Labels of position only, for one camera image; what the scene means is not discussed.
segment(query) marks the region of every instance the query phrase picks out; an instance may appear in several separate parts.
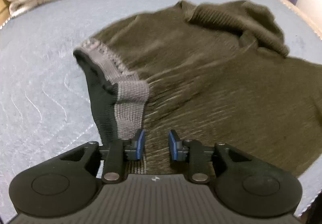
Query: dark olive sweater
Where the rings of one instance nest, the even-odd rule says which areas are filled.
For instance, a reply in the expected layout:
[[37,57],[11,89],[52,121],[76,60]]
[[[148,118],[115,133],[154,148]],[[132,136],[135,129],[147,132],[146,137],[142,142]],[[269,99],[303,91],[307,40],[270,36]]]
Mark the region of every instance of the dark olive sweater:
[[114,23],[74,54],[114,99],[97,112],[102,102],[90,92],[101,137],[147,130],[144,172],[173,172],[170,129],[204,145],[229,143],[296,176],[322,152],[321,66],[287,57],[264,6],[181,1]]

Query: bed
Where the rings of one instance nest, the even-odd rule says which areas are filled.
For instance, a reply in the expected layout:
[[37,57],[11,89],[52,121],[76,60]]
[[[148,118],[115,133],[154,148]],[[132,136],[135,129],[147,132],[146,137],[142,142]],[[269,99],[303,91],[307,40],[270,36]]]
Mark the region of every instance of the bed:
[[[0,29],[0,215],[14,217],[8,195],[13,177],[90,140],[99,141],[86,79],[72,52],[101,28],[179,0],[61,0],[11,19]],[[232,0],[188,0],[222,3]],[[279,0],[264,4],[285,32],[290,55],[322,64],[322,41]],[[322,187],[322,157],[299,177],[300,216]]]

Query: metal pin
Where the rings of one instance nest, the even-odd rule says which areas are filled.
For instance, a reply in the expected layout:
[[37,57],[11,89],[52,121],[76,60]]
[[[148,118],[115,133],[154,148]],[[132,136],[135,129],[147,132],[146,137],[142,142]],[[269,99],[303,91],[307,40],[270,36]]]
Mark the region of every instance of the metal pin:
[[208,179],[208,176],[204,173],[195,173],[192,175],[192,179],[194,181],[203,182]]
[[109,181],[116,181],[120,178],[120,175],[116,172],[108,172],[104,175],[104,179]]

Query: ribbed knit fabric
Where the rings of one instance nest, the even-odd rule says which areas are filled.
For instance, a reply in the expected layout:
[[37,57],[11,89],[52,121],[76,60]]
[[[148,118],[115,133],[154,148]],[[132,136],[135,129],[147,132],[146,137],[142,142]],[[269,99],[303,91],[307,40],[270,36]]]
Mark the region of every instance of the ribbed knit fabric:
[[93,38],[149,84],[148,173],[177,172],[169,164],[170,129],[204,145],[229,143],[296,176],[321,154],[321,66],[287,57],[268,8],[181,1]]
[[[149,87],[130,72],[120,58],[100,41],[91,38],[75,49],[74,55],[87,80],[91,110],[102,143],[113,138],[132,138],[142,127],[143,108]],[[142,162],[128,163],[129,173],[145,173]]]

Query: logo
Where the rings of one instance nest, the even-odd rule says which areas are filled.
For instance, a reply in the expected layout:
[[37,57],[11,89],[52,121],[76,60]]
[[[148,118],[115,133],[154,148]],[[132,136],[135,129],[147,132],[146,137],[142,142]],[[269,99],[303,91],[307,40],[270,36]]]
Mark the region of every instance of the logo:
[[159,177],[157,177],[157,176],[154,176],[153,178],[152,178],[152,181],[154,181],[154,182],[157,182],[157,181],[159,181],[160,180],[160,178]]

